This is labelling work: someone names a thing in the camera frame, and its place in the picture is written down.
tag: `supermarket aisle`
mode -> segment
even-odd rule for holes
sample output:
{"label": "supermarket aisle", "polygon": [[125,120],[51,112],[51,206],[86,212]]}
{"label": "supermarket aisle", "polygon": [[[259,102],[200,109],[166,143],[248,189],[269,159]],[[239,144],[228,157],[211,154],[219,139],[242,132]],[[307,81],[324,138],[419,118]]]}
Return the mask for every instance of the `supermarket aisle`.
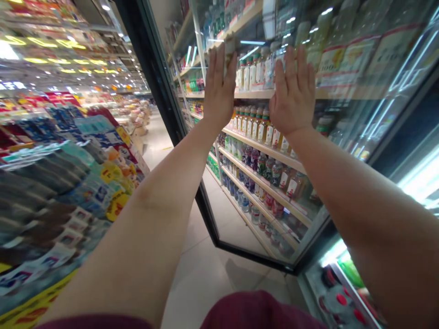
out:
{"label": "supermarket aisle", "polygon": [[[147,128],[149,132],[145,139],[148,147],[144,159],[153,169],[170,152],[171,149],[163,148],[171,141],[157,110],[153,111]],[[203,182],[221,236],[249,238],[248,234],[252,235],[250,230],[207,169]],[[214,247],[194,201],[162,328],[199,328],[210,308],[223,296],[261,289],[279,301],[291,304],[281,272]]]}

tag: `fluorescent light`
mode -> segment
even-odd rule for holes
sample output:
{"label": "fluorescent light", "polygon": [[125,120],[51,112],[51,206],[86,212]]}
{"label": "fluorescent light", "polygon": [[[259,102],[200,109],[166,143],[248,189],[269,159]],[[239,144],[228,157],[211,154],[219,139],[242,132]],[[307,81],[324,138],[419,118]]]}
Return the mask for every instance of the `fluorescent light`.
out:
{"label": "fluorescent light", "polygon": [[246,54],[245,56],[242,56],[239,60],[243,60],[245,58],[247,58],[247,56],[253,54],[255,51],[257,51],[259,49],[259,47],[254,48],[251,52],[249,52],[248,54]]}
{"label": "fluorescent light", "polygon": [[243,40],[243,41],[241,41],[241,43],[242,44],[254,44],[254,45],[257,45],[257,46],[262,46],[262,45],[265,44],[264,41],[247,41],[247,40]]}
{"label": "fluorescent light", "polygon": [[192,56],[192,62],[191,62],[191,66],[193,66],[193,63],[195,61],[195,56],[197,55],[197,46],[195,46],[193,48],[193,56]]}

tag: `finger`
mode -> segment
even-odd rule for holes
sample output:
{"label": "finger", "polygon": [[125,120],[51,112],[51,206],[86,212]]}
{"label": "finger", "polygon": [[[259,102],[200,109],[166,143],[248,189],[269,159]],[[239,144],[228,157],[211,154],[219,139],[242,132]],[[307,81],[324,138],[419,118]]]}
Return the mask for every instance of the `finger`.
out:
{"label": "finger", "polygon": [[215,63],[216,63],[216,49],[213,48],[209,50],[209,68],[206,73],[206,90],[210,90],[214,86],[214,77],[215,77]]}
{"label": "finger", "polygon": [[316,73],[314,71],[314,66],[312,63],[308,64],[308,88],[310,90],[310,95],[312,98],[316,96]]}
{"label": "finger", "polygon": [[214,87],[221,88],[224,79],[224,42],[216,54]]}
{"label": "finger", "polygon": [[284,65],[280,59],[276,61],[274,70],[276,72],[276,92],[281,98],[287,97],[288,89],[285,82]]}
{"label": "finger", "polygon": [[308,65],[306,64],[306,52],[303,45],[297,52],[297,84],[301,92],[308,92]]}
{"label": "finger", "polygon": [[234,52],[232,59],[230,60],[229,67],[227,68],[227,74],[224,80],[224,86],[227,88],[227,90],[233,90],[233,92],[235,92],[237,62],[238,54]]}
{"label": "finger", "polygon": [[285,78],[287,81],[288,95],[297,96],[299,93],[299,87],[297,85],[296,76],[296,63],[295,53],[291,46],[287,47],[287,53],[285,54]]}

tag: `yellow price sign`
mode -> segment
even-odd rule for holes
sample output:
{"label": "yellow price sign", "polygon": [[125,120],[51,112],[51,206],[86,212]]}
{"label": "yellow price sign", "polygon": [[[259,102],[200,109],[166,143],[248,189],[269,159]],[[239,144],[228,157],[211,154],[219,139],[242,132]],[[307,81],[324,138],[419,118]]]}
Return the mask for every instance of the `yellow price sign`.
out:
{"label": "yellow price sign", "polygon": [[130,146],[131,145],[131,138],[130,136],[127,134],[127,132],[125,131],[125,129],[122,126],[119,126],[116,128],[117,133],[119,134],[120,138],[122,139],[122,141],[127,145]]}

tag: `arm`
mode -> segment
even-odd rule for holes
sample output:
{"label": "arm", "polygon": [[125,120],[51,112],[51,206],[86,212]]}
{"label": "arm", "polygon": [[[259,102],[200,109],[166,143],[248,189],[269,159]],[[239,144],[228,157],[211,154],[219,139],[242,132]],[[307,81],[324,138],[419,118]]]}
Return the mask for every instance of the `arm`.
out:
{"label": "arm", "polygon": [[393,328],[437,328],[439,222],[391,181],[311,126],[315,77],[300,47],[276,63],[270,118],[306,169],[349,252]]}
{"label": "arm", "polygon": [[204,119],[139,185],[40,324],[111,313],[160,327],[209,150],[233,113],[236,54],[224,79],[224,46],[210,58]]}

